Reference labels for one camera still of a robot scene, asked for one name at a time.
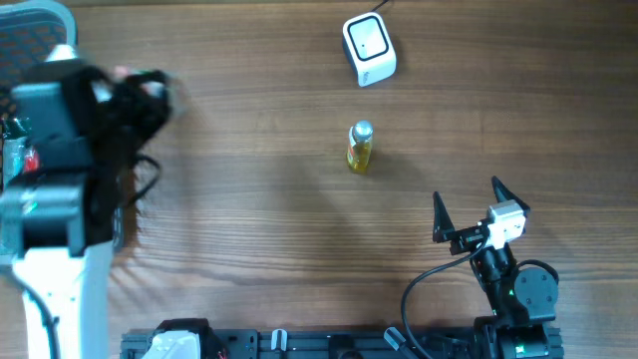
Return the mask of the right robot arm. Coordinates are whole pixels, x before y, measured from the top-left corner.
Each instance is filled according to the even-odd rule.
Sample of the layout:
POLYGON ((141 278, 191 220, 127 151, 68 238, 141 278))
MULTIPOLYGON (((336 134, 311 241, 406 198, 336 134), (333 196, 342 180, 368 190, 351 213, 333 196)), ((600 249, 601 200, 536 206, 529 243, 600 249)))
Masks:
POLYGON ((452 255, 467 253, 492 315, 474 323, 473 355, 491 359, 562 358, 556 319, 559 275, 549 264, 514 258, 510 244, 522 238, 530 206, 492 178, 496 199, 476 225, 456 229, 438 192, 433 193, 433 241, 447 242, 452 255))

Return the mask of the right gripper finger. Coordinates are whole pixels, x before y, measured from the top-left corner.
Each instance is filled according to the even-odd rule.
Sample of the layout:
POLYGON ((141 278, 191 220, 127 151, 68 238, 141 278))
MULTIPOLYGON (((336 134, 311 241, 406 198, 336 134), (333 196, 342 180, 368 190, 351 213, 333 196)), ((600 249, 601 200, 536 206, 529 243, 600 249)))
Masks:
POLYGON ((491 178, 491 185, 498 203, 514 200, 524 212, 530 212, 530 206, 510 191, 497 176, 491 178))
POLYGON ((448 214, 442 197, 435 191, 433 193, 434 204, 434 224, 433 242, 441 243, 450 241, 451 235, 456 231, 454 224, 448 214))

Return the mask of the yellow dish soap bottle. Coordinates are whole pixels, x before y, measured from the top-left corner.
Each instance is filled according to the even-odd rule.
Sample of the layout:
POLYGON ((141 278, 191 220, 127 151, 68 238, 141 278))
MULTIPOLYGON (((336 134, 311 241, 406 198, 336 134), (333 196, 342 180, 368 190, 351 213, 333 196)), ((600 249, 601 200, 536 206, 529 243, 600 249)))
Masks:
POLYGON ((369 121, 359 121, 348 132, 346 159, 351 171, 364 174, 373 147, 374 128, 369 121))

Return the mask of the green sponge pack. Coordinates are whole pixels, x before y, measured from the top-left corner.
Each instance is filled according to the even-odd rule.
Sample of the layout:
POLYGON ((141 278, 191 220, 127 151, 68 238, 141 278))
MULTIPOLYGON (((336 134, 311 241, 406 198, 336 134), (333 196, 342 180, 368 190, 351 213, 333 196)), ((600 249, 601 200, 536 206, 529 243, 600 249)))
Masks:
POLYGON ((29 118, 2 118, 2 182, 6 187, 16 176, 36 171, 41 161, 30 136, 32 122, 29 118))

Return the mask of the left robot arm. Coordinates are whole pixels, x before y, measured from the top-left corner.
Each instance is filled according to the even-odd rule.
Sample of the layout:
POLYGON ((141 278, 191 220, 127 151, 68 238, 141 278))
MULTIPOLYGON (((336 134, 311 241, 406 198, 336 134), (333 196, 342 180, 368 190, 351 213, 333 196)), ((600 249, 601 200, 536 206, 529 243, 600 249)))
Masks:
POLYGON ((78 60, 50 62, 12 95, 40 159, 1 196, 1 233, 18 244, 12 274, 24 294, 29 354, 104 358, 113 217, 132 203, 121 176, 170 117, 168 76, 114 81, 78 60))

